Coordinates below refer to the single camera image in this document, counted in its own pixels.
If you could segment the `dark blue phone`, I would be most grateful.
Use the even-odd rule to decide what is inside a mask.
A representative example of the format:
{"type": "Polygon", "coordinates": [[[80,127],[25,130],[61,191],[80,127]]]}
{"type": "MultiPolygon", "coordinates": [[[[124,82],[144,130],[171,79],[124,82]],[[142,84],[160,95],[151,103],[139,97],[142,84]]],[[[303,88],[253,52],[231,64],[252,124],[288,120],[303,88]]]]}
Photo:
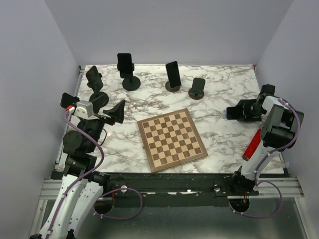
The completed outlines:
{"type": "Polygon", "coordinates": [[[243,116],[243,110],[241,106],[227,107],[226,118],[228,120],[238,120],[243,116]]]}

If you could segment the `black phone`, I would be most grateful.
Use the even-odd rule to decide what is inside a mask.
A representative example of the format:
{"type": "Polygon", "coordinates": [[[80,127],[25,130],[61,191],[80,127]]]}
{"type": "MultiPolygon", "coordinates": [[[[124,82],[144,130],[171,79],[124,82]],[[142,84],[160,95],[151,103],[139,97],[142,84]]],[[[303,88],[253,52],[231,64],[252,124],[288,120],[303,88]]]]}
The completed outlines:
{"type": "Polygon", "coordinates": [[[63,93],[60,106],[64,109],[67,109],[69,106],[76,106],[76,103],[79,102],[80,99],[76,96],[72,96],[68,93],[63,93]]]}

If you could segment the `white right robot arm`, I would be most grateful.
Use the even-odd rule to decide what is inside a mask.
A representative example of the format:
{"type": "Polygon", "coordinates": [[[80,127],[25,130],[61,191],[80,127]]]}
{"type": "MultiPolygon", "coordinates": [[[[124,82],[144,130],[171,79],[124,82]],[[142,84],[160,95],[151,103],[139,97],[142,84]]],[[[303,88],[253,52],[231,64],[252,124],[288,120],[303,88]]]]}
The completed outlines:
{"type": "Polygon", "coordinates": [[[256,99],[240,100],[234,107],[226,109],[228,120],[242,122],[261,121],[260,142],[248,161],[233,173],[229,183],[235,195],[250,192],[257,186],[257,180],[274,155],[294,146],[297,141],[304,113],[295,110],[290,103],[275,96],[275,86],[266,84],[256,99]]]}

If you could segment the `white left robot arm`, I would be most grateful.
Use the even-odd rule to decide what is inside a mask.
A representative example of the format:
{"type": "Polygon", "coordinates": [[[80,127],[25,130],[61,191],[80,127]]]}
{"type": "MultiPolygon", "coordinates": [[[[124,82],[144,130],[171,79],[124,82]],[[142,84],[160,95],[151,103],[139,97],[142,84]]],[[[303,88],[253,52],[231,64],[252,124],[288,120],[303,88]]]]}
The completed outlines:
{"type": "Polygon", "coordinates": [[[96,169],[101,165],[91,153],[98,143],[105,124],[123,123],[125,100],[100,115],[99,100],[82,101],[64,94],[61,107],[66,110],[64,118],[73,129],[63,138],[63,152],[67,154],[62,183],[53,208],[37,234],[32,239],[74,239],[84,219],[99,197],[110,193],[109,175],[101,175],[96,169]]]}

